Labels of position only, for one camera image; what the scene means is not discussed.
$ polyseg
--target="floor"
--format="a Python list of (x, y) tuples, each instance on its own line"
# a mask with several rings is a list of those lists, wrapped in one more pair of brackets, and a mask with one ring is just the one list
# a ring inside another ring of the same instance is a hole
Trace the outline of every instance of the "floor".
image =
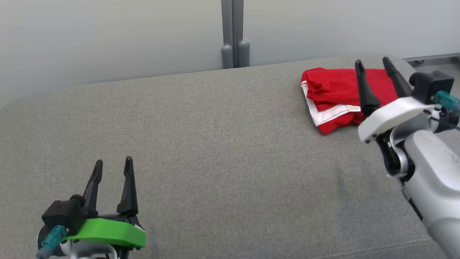
[(455, 78), (454, 85), (450, 93), (455, 97), (460, 98), (460, 57), (427, 59), (422, 64), (417, 63), (416, 61), (409, 61), (409, 64), (411, 64), (417, 72), (431, 73), (434, 70), (439, 70)]

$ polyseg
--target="folded red shorts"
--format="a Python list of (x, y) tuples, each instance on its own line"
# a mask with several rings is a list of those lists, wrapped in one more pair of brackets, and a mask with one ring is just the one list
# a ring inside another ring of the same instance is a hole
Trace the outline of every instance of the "folded red shorts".
[[(366, 69), (366, 78), (374, 94), (386, 105), (397, 99), (391, 79), (384, 69)], [(307, 87), (306, 98), (314, 102), (317, 112), (329, 111), (337, 105), (359, 106), (359, 92), (354, 69), (309, 69), (302, 74), (302, 87)], [(362, 112), (347, 112), (332, 120), (325, 120), (318, 128), (328, 134), (351, 123), (360, 124)]]

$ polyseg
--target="gray sofa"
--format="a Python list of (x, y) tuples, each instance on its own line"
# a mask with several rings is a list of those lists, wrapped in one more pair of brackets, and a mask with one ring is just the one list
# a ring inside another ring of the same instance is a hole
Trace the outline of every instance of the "gray sofa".
[[(61, 88), (0, 110), (1, 258), (33, 258), (41, 214), (82, 194), (104, 161), (100, 214), (134, 161), (147, 247), (130, 258), (444, 258), (357, 127), (321, 135), (306, 69), (382, 55)], [(391, 58), (408, 78), (414, 70)], [(458, 132), (441, 138), (460, 153)]]

